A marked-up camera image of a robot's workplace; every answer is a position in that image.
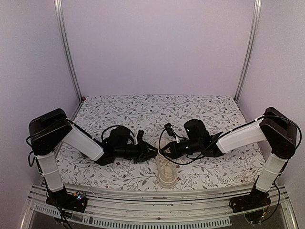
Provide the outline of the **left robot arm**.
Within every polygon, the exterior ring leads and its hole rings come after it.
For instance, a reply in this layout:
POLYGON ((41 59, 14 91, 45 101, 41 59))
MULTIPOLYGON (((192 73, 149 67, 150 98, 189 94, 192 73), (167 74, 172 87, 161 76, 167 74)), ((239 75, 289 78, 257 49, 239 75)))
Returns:
POLYGON ((56 162, 55 149, 66 144, 84 154, 100 166, 111 164, 117 158, 132 160, 135 164, 145 162, 157 155, 157 148, 143 140, 144 131, 134 134, 123 125, 108 127, 110 134, 100 141, 70 120, 61 109, 55 109, 30 121, 27 144, 31 147, 52 199, 60 207, 67 207, 71 197, 64 184, 56 162))

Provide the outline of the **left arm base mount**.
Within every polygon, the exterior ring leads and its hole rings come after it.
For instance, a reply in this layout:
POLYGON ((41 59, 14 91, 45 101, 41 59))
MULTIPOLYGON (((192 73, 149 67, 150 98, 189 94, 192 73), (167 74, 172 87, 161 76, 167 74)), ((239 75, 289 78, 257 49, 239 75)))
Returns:
POLYGON ((58 208, 84 213, 88 199, 83 192, 69 194, 66 189, 57 192, 49 192, 46 203, 58 208))

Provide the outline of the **white lace sneaker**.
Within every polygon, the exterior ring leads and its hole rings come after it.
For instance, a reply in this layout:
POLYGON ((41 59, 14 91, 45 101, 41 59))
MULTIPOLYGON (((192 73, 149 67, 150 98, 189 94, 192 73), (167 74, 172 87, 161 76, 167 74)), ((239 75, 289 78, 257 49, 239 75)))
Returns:
POLYGON ((162 188, 173 188, 177 183, 175 164, 167 160, 160 153, 156 156, 157 179, 162 188))

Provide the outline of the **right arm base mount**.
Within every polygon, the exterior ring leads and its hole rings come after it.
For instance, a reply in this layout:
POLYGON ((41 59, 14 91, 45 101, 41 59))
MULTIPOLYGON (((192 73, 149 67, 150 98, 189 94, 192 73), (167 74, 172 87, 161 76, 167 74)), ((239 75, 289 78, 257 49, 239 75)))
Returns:
POLYGON ((250 194, 231 198, 229 206, 233 213, 249 211, 244 214, 251 224, 260 224, 269 211, 271 200, 268 192, 252 189, 250 194))

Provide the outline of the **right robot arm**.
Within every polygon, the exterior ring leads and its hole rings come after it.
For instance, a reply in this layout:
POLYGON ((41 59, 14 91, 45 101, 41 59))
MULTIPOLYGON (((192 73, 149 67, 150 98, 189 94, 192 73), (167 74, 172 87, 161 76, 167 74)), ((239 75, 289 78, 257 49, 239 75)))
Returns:
POLYGON ((271 153, 255 181, 253 193, 246 198, 250 208, 264 202, 265 195, 282 174, 288 161, 302 142, 301 128, 273 107, 268 107, 258 118, 225 133, 212 135, 203 121, 192 119, 184 124, 186 139, 177 137, 165 146, 158 146, 158 153, 170 162, 182 156, 198 153, 191 162, 201 157, 220 157, 241 147, 266 143, 271 153))

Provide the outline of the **white shoelace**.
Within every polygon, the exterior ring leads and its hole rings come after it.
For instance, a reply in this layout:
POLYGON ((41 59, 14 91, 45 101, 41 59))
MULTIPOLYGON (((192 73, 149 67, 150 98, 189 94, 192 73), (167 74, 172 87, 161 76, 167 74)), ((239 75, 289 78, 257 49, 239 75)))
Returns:
MULTIPOLYGON (((159 144, 158 129, 153 128, 153 140, 155 140, 155 147, 157 149, 163 148, 169 143, 167 138, 162 138, 159 144)), ((177 183, 177 171, 175 164, 166 159, 159 151, 156 158, 157 163, 157 178, 158 183, 163 188, 173 188, 177 183)))

